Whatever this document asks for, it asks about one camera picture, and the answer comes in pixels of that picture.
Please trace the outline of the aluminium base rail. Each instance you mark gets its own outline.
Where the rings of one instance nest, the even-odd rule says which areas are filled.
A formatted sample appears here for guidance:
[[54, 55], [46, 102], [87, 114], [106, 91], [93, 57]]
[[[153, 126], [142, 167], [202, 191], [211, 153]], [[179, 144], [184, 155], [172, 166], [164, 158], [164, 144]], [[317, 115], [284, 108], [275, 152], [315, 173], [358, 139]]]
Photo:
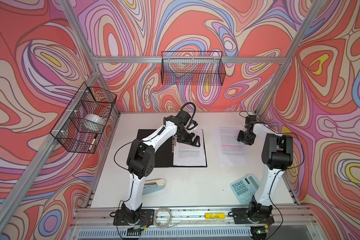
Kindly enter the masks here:
[[[231, 227], [234, 226], [234, 217], [230, 212], [242, 206], [212, 206], [212, 207], [169, 207], [171, 210], [172, 227]], [[113, 228], [113, 218], [110, 217], [116, 208], [87, 208], [75, 212], [72, 227]], [[224, 213], [225, 219], [206, 220], [206, 213]], [[314, 225], [317, 223], [313, 212], [307, 206], [279, 205], [273, 209], [274, 226]]]

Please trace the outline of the green highlighted printed paper sheet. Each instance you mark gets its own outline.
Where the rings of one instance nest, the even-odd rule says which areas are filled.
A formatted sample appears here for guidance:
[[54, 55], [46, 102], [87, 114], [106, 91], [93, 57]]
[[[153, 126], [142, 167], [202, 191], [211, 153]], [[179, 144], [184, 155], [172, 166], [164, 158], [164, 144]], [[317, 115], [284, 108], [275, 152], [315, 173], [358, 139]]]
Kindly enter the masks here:
[[200, 137], [200, 146], [194, 147], [178, 143], [175, 139], [173, 165], [175, 167], [207, 167], [207, 155], [205, 151], [204, 131], [195, 130], [194, 133]]

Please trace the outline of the black file folder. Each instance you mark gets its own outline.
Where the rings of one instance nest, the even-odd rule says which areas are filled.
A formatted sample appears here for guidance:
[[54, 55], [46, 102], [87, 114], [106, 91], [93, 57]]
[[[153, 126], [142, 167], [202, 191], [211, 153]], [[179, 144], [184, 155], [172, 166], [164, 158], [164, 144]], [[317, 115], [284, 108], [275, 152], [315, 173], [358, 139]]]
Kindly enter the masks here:
[[172, 138], [167, 139], [155, 153], [156, 168], [186, 168], [173, 165]]

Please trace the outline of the white tape roll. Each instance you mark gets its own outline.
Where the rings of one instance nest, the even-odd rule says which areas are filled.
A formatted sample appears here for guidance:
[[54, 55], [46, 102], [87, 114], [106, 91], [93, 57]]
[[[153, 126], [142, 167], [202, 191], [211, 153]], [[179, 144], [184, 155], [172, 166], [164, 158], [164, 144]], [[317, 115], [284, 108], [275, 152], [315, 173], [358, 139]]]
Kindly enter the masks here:
[[102, 126], [106, 124], [105, 120], [102, 117], [95, 114], [87, 114], [84, 119]]

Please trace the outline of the metal folder clip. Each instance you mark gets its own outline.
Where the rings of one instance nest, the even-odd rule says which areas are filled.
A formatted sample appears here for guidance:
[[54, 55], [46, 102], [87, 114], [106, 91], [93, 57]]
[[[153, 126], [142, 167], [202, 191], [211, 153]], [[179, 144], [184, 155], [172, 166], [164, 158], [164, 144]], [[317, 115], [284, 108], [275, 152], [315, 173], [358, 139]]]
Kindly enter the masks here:
[[176, 146], [176, 137], [172, 137], [172, 154], [175, 152], [175, 146]]

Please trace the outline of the black marker pen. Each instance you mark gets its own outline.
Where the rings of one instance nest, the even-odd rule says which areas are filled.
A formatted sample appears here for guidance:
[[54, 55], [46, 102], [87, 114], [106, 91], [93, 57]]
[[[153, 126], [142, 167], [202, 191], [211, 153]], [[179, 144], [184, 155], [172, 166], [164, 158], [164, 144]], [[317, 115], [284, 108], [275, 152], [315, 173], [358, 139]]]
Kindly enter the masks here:
[[88, 149], [88, 151], [89, 151], [89, 152], [91, 152], [91, 151], [92, 151], [92, 148], [93, 148], [93, 147], [94, 147], [94, 145], [95, 145], [95, 142], [96, 142], [97, 136], [98, 136], [98, 134], [95, 134], [95, 137], [93, 138], [93, 140], [92, 140], [92, 142], [91, 142], [91, 144], [90, 144], [90, 147], [89, 147], [89, 149]]

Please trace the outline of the yellow label tag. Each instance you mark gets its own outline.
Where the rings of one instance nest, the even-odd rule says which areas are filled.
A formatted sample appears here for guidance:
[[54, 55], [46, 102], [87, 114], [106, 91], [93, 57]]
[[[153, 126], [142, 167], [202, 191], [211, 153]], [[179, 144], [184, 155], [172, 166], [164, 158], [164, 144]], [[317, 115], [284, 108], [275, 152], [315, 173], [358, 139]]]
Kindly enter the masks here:
[[205, 214], [206, 220], [222, 220], [225, 218], [226, 218], [226, 215], [224, 213], [206, 213]]

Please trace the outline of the blue white stapler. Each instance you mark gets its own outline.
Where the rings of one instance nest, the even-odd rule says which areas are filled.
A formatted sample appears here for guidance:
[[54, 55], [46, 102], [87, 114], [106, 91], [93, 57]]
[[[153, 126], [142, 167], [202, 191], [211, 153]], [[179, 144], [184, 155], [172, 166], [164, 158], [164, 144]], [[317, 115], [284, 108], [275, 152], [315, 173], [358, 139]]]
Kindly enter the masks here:
[[164, 179], [148, 180], [144, 184], [143, 195], [160, 191], [165, 188], [165, 185]]

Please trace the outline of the teal calculator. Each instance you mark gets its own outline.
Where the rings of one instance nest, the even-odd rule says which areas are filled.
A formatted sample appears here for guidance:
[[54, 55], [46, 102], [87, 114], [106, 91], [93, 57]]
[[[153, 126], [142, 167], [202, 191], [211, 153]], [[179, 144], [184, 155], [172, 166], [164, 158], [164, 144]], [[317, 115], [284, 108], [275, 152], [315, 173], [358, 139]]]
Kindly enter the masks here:
[[259, 188], [259, 181], [249, 174], [230, 184], [232, 191], [242, 205], [248, 205]]

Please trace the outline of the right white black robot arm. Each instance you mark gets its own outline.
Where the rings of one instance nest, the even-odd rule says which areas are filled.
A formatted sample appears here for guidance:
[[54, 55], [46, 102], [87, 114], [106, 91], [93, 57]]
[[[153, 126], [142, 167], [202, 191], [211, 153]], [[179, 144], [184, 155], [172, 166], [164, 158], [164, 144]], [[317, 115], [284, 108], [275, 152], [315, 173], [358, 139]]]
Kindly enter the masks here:
[[251, 146], [255, 138], [264, 139], [261, 159], [264, 164], [260, 186], [252, 196], [247, 210], [248, 220], [257, 224], [271, 217], [273, 199], [279, 180], [293, 163], [293, 137], [277, 133], [267, 125], [248, 124], [240, 130], [237, 141]]

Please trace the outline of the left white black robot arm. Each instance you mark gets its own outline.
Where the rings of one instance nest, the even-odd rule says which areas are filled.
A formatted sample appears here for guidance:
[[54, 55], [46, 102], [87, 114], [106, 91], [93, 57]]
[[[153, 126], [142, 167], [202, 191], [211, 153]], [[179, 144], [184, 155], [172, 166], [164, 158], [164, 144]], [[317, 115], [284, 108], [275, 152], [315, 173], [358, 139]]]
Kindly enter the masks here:
[[155, 167], [156, 151], [173, 136], [181, 144], [200, 147], [200, 137], [192, 132], [196, 126], [197, 122], [189, 113], [179, 111], [175, 116], [164, 118], [163, 125], [148, 137], [131, 142], [127, 157], [127, 170], [130, 173], [128, 199], [122, 203], [115, 218], [129, 225], [140, 221], [143, 189], [146, 178]]

